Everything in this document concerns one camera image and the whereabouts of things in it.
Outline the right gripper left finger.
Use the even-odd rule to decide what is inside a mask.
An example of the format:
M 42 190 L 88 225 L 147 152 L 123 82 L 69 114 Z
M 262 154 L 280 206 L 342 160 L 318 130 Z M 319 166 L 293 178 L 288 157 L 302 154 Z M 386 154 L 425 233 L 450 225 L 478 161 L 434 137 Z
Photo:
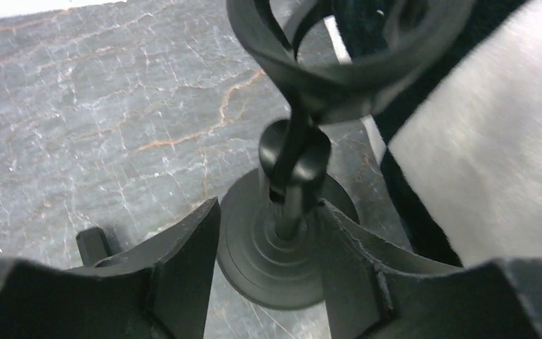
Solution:
M 219 201 L 93 266 L 0 258 L 0 338 L 202 338 Z

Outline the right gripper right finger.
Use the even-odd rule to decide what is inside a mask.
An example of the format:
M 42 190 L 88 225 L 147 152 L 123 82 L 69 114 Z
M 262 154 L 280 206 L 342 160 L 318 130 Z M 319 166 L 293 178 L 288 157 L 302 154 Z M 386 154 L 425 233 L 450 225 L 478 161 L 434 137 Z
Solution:
M 542 258 L 458 268 L 318 208 L 318 258 L 333 338 L 542 338 Z

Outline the black mic stand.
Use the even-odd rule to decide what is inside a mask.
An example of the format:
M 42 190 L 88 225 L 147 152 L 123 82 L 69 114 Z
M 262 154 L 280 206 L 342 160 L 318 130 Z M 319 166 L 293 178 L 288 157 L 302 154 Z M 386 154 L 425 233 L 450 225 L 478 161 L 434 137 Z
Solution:
M 268 125 L 257 169 L 222 201 L 218 264 L 243 297 L 293 311 L 324 299 L 315 255 L 323 199 L 351 219 L 352 199 L 327 173 L 331 142 L 321 126 L 382 112 L 435 64 L 471 15 L 472 1 L 394 1 L 384 50 L 348 64 L 304 66 L 299 47 L 316 23 L 335 12 L 331 1 L 304 1 L 280 25 L 269 1 L 228 1 L 227 16 L 242 47 L 289 104 L 290 116 Z

